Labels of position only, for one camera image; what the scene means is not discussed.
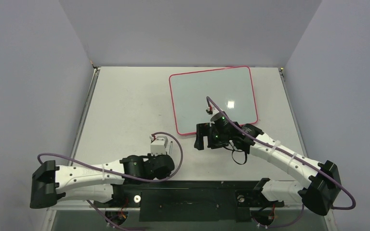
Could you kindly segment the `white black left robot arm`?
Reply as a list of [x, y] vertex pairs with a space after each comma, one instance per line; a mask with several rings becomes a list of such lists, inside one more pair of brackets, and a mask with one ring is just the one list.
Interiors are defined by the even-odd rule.
[[124, 202], [124, 184], [163, 181], [175, 169], [167, 155], [130, 155], [121, 160], [90, 166], [40, 162], [32, 174], [29, 207], [48, 208], [67, 200], [90, 200], [118, 207]]

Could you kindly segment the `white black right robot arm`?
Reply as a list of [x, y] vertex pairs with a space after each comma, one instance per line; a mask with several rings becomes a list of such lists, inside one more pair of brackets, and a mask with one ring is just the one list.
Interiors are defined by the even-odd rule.
[[237, 122], [231, 123], [223, 115], [216, 114], [210, 123], [196, 125], [194, 147], [203, 150], [204, 138], [210, 149], [233, 146], [245, 155], [261, 158], [290, 175], [293, 181], [264, 178], [254, 188], [253, 201], [258, 205], [280, 201], [302, 203], [315, 214], [325, 216], [333, 208], [340, 193], [341, 179], [338, 167], [327, 160], [321, 163], [300, 155], [277, 140], [272, 139], [260, 128]]

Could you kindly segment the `pink framed whiteboard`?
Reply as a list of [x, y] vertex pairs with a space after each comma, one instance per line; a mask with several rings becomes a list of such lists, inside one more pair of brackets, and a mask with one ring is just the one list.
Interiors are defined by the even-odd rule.
[[176, 132], [181, 136], [195, 134], [197, 124], [209, 122], [207, 97], [239, 124], [258, 121], [252, 74], [247, 66], [173, 74], [169, 86]]

